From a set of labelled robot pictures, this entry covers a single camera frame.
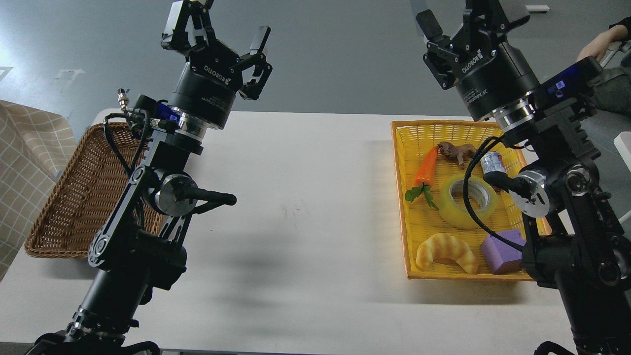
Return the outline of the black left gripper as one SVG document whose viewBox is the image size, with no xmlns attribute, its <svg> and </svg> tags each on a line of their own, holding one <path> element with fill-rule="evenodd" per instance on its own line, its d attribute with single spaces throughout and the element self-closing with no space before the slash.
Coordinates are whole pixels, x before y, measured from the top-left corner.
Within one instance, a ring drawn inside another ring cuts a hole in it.
<svg viewBox="0 0 631 355">
<path fill-rule="evenodd" d="M 210 20 L 213 0 L 178 0 L 171 4 L 161 45 L 186 58 L 175 90 L 168 99 L 173 108 L 222 130 L 237 95 L 257 100 L 273 67 L 264 48 L 268 26 L 255 32 L 250 52 L 239 56 L 214 37 Z"/>
</svg>

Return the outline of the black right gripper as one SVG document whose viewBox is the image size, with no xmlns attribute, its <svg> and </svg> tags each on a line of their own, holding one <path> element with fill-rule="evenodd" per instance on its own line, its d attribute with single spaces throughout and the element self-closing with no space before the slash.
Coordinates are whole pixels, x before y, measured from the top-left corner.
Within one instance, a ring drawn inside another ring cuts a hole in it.
<svg viewBox="0 0 631 355">
<path fill-rule="evenodd" d="M 522 0 L 467 0 L 461 27 L 450 37 L 432 10 L 416 15 L 424 63 L 443 90 L 457 89 L 473 119 L 487 119 L 539 86 L 525 56 L 507 40 L 529 19 Z"/>
</svg>

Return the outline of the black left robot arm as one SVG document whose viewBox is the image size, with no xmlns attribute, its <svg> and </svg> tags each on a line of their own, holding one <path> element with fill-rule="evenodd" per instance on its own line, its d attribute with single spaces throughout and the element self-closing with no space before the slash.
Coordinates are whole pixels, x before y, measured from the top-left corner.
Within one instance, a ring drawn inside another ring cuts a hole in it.
<svg viewBox="0 0 631 355">
<path fill-rule="evenodd" d="M 225 127 L 237 95 L 259 99 L 272 66 L 264 47 L 271 28 L 257 30 L 248 53 L 239 55 L 215 35 L 211 0 L 173 2 L 161 47 L 185 57 L 176 88 L 167 100 L 140 95 L 129 107 L 118 91 L 120 112 L 129 130 L 140 129 L 140 143 L 130 163 L 113 142 L 128 183 L 88 249 L 88 263 L 98 272 L 65 330 L 45 333 L 30 355 L 160 355 L 155 342 L 124 346 L 125 335 L 139 325 L 135 312 L 149 303 L 154 288 L 169 290 L 186 271 L 183 241 L 193 215 L 236 204 L 229 193 L 199 188 L 185 166 L 200 155 L 207 129 Z"/>
</svg>

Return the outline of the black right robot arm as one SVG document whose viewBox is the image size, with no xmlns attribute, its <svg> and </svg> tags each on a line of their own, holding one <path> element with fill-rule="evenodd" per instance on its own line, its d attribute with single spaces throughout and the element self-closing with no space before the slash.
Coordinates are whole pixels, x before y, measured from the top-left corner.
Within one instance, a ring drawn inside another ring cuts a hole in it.
<svg viewBox="0 0 631 355">
<path fill-rule="evenodd" d="M 513 178 L 487 173 L 522 211 L 522 268 L 540 287 L 559 290 L 577 353 L 630 353 L 630 241 L 599 186 L 581 120 L 602 67 L 592 56 L 540 83 L 509 31 L 529 20 L 518 0 L 468 0 L 462 25 L 446 36 L 429 9 L 416 15 L 427 39 L 424 63 L 444 90 L 457 88 L 475 121 L 495 120 L 501 137 L 486 139 L 476 163 L 498 143 L 532 147 L 538 160 Z"/>
</svg>

